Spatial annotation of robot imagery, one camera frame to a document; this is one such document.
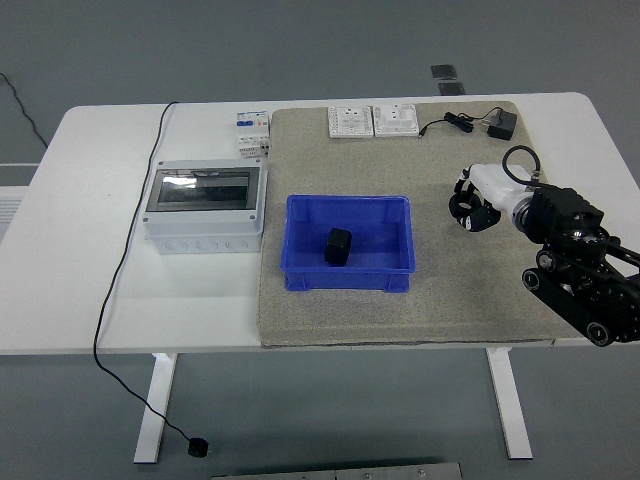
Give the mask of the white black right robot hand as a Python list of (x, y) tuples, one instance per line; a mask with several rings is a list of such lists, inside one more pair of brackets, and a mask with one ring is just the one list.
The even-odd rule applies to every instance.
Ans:
[(537, 175), (522, 179), (526, 171), (520, 165), (507, 173), (501, 165), (473, 164), (464, 169), (454, 185), (449, 211), (457, 223), (470, 232), (496, 225), (505, 215), (524, 233), (534, 189), (541, 187)]

